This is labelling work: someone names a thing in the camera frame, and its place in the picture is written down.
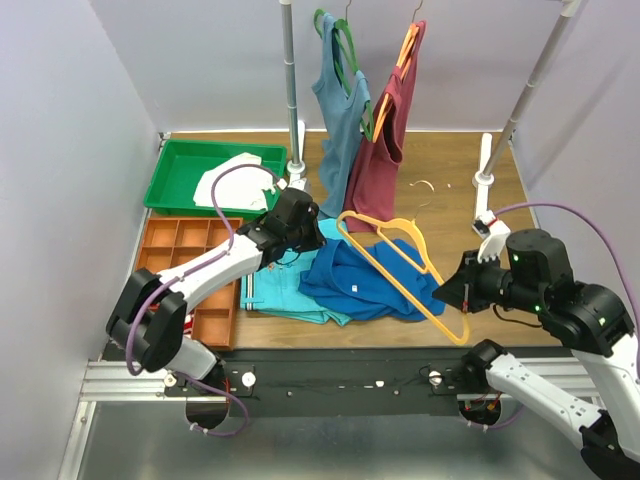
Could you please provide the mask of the blue tank top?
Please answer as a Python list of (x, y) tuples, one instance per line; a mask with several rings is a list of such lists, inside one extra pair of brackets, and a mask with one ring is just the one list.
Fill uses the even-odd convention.
[[(445, 304), (432, 298), (433, 291), (438, 288), (438, 282), (432, 274), (418, 272), (399, 255), (398, 251), (383, 241), (368, 247), (366, 251), (409, 290), (431, 314), (440, 316), (444, 313)], [(339, 265), (337, 278), (346, 284), (352, 296), (357, 298), (362, 308), (367, 311), (366, 318), (362, 321), (384, 316), (413, 322), (426, 319), (426, 316), (353, 246), (349, 245), (347, 251), (337, 253), (335, 262)]]

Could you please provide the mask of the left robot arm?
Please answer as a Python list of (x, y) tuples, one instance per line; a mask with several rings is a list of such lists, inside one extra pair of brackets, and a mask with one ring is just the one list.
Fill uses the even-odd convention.
[(168, 370), (187, 379), (201, 395), (222, 380), (219, 357), (187, 338), (187, 313), (226, 285), (282, 259), (285, 252), (315, 251), (326, 243), (318, 226), (319, 207), (310, 194), (287, 187), (274, 208), (229, 234), (229, 239), (195, 259), (153, 274), (132, 273), (107, 321), (106, 333), (124, 349), (133, 376)]

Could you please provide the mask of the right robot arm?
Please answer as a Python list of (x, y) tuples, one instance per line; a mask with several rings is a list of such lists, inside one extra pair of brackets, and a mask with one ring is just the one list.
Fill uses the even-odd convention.
[(506, 249), (507, 269), (465, 252), (434, 298), (464, 313), (501, 306), (536, 315), (585, 368), (604, 404), (567, 393), (489, 339), (462, 357), (457, 380), (468, 392), (505, 393), (544, 418), (599, 478), (638, 478), (639, 342), (623, 301), (604, 286), (575, 280), (564, 243), (544, 230), (514, 232)]

